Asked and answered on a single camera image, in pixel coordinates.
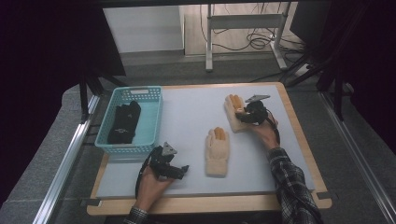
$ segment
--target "plaid shirt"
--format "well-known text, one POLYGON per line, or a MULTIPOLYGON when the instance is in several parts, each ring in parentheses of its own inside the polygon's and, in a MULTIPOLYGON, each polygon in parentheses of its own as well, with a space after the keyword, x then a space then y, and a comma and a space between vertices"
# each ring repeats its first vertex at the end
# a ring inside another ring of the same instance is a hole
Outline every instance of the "plaid shirt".
MULTIPOLYGON (((276 196, 282 207, 283 224, 314 224, 321 222, 320 212, 305 186, 304 173, 291 162, 285 149, 268 151, 271 172, 276 181, 276 196)), ((147 223, 148 213, 133 207, 124 224, 147 223)))

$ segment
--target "blue basket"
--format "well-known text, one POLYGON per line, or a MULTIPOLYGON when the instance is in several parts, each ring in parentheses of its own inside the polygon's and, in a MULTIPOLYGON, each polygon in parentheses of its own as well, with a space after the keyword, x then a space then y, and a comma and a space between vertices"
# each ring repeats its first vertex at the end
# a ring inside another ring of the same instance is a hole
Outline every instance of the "blue basket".
POLYGON ((95 145, 108 154, 148 155, 158 145, 162 109, 163 94, 159 86, 116 88, 111 95, 95 145), (107 142, 107 137, 114 123, 116 107, 128 105, 132 100, 137 101, 141 107, 134 139, 131 144, 111 145, 107 142))

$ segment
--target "robotic hand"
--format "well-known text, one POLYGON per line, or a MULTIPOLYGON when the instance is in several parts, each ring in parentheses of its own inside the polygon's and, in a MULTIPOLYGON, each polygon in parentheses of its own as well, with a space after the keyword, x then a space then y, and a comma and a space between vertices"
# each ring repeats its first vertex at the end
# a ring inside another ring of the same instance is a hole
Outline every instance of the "robotic hand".
POLYGON ((136 179, 136 185, 134 188, 134 196, 136 199, 142 174, 148 164, 157 176, 164 176, 174 179, 183 178, 184 174, 189 170, 189 165, 183 166, 181 168, 171 166, 170 162, 175 157, 175 154, 177 154, 177 151, 174 150, 167 142, 163 144, 163 147, 158 146, 152 149, 146 160, 143 162, 142 168, 139 171, 139 176, 136 179))
POLYGON ((276 141, 280 143, 279 130, 276 127, 274 120, 269 118, 271 113, 262 103, 263 99, 271 97, 270 95, 254 95, 247 99, 245 103, 248 103, 244 110, 246 113, 235 113, 235 116, 244 123, 258 123, 259 125, 265 121, 270 123, 271 127, 276 133, 276 141))

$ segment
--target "white wall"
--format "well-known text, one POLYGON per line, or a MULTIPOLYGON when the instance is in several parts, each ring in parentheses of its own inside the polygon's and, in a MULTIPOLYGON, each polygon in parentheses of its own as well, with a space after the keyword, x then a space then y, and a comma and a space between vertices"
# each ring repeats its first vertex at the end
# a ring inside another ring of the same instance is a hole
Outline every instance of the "white wall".
POLYGON ((119 53, 184 49, 179 6, 104 8, 119 53))

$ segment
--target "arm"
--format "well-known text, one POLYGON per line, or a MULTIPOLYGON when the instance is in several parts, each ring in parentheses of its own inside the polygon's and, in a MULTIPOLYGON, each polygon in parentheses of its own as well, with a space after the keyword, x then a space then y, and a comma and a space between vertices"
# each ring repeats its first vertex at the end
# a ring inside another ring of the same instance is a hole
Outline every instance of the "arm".
MULTIPOLYGON (((277 125, 273 116, 269 116, 277 125)), ((320 212, 305 185, 303 171, 291 162, 285 149, 279 146, 271 125, 265 121, 250 128, 264 143, 276 181, 276 197, 281 205, 283 223, 321 223, 320 212)))
POLYGON ((148 166, 142 176, 139 186, 139 196, 131 209, 124 224, 145 224, 148 219, 150 207, 163 195, 163 192, 175 179, 168 178, 159 180, 148 166))

